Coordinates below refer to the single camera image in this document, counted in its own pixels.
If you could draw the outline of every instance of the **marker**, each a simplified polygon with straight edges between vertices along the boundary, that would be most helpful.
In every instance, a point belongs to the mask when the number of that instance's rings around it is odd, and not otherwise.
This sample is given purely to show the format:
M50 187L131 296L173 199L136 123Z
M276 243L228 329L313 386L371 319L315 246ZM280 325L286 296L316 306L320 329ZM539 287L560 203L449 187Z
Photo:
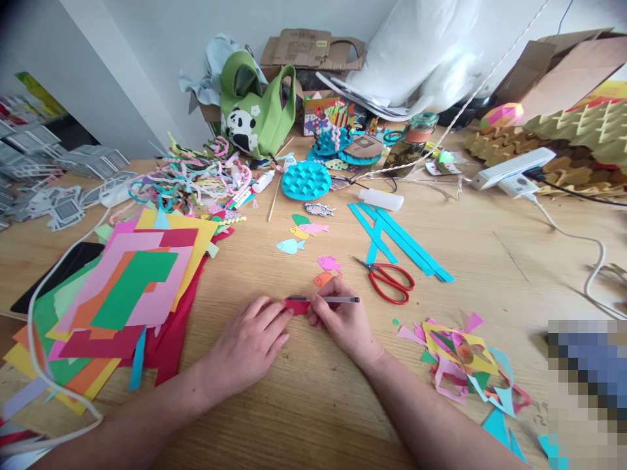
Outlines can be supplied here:
M229 209L232 210L233 207L235 205L237 205L237 203L239 202L239 200L244 196L244 194L246 194L246 191L242 191L241 193L239 193L238 195L234 196L233 199L231 199L230 201L228 201L226 203L226 205L224 206L225 209Z
M241 206L243 206L245 201L248 199L248 197L251 194L252 194L252 191L250 189L246 189L246 191L244 191L244 193L242 194L242 197L240 197L239 200L235 203L235 206L233 207L233 210L237 210Z
M292 296L288 299L293 302L309 302L308 297ZM361 302L359 297L323 297L328 304L358 304Z

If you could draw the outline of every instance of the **pink paper fish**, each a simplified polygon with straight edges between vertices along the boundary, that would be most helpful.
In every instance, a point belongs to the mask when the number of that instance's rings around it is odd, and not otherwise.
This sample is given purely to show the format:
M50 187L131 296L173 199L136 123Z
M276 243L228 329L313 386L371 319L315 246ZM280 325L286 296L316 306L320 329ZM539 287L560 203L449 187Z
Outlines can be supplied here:
M317 236L318 232L328 232L328 225L318 225L317 223L303 224L298 226L303 232L308 233L309 235Z
M343 264L338 264L335 261L334 257L318 258L318 264L322 266L322 269L324 269L324 271L336 270L340 274L342 274L342 271L340 271L340 267L344 266Z

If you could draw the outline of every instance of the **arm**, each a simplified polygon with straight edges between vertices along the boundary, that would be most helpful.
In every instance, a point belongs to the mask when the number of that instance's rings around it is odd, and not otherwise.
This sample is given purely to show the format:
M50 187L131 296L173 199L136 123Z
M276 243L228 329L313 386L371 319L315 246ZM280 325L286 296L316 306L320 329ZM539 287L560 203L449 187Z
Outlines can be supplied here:
M267 296L228 323L214 348L188 370L107 415L100 426L57 446L32 468L148 468L177 431L261 380L289 339L293 310Z
M321 296L357 296L334 277L312 296L309 322L329 334L362 369L415 459L426 468L473 470L528 467L487 431L412 374L376 340L359 304Z

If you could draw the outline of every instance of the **yellow paper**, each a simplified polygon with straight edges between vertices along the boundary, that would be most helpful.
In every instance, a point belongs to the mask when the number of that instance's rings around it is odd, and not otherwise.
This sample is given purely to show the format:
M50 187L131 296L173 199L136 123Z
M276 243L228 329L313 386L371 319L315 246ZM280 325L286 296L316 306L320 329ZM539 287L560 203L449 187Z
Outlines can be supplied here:
M56 324L52 327L52 329L48 333L46 333L45 336L50 339L56 339L57 341L62 341L64 343L67 343L70 340L70 337L72 336L73 332L58 332L57 326L59 326L60 322L61 320L57 321Z
M483 338L479 336L474 336L468 333L460 333L450 328L446 328L445 326L435 325L435 324L428 323L428 322L423 322L423 330L425 331L426 345L429 349L429 352L431 354L440 354L445 359L456 362L457 364L461 364L459 359L453 356L452 354L449 354L447 351L443 350L442 347L435 342L435 340L433 339L433 336L431 335L431 332L457 333L463 336L468 342L468 344L482 346L483 355L487 357L492 363L490 364L475 355L472 359L472 362L470 364L465 364L465 366L476 371L482 371L482 372L487 372L492 375L498 375L498 365L496 364L496 360L494 359L490 351L488 351L488 347L485 344L485 341L483 340Z
M201 259L204 256L204 253L207 250L207 247L209 246L212 237L214 236L214 233L216 233L218 223L202 219L192 219L191 217L177 217L172 214L167 214L167 217L168 222L170 223L171 230L176 230L177 228L198 229L198 235L196 236L194 248L189 258L189 264L187 265L187 269L185 270L185 274L183 275L181 287L179 287L172 308L170 309L170 311L174 311L176 310L178 301L181 299L181 296L191 282L191 278L194 277L196 269L198 268L198 265L200 264ZM144 209L136 228L139 230L150 230L155 225L156 220L157 212L149 209Z
M15 346L13 346L13 348L11 348L11 350L5 355L4 359L29 379L35 380L38 377L37 372L35 372L35 369L33 368L31 355L28 352L28 349L21 344L15 344ZM111 374L113 374L113 371L116 369L120 361L121 359L111 359L111 361L109 361L98 378L94 380L94 382L87 389L87 392L85 392L85 397L88 400L93 401L93 399L96 398L96 395L100 392L106 381L109 380L109 377L111 377ZM73 401L64 393L57 393L54 397L69 409L74 411L78 416L85 413L85 410L87 409L85 405L78 401Z

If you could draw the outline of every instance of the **panda bag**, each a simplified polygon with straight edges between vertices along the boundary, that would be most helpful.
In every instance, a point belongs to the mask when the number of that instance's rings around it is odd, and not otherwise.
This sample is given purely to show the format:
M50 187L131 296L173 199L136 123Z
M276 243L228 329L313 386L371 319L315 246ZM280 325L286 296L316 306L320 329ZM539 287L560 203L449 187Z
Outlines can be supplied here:
M291 77L289 98L281 105L281 81ZM257 160L276 155L296 116L296 70L286 65L268 85L266 92L255 70L253 58L246 51L232 54L220 77L221 129L237 149Z

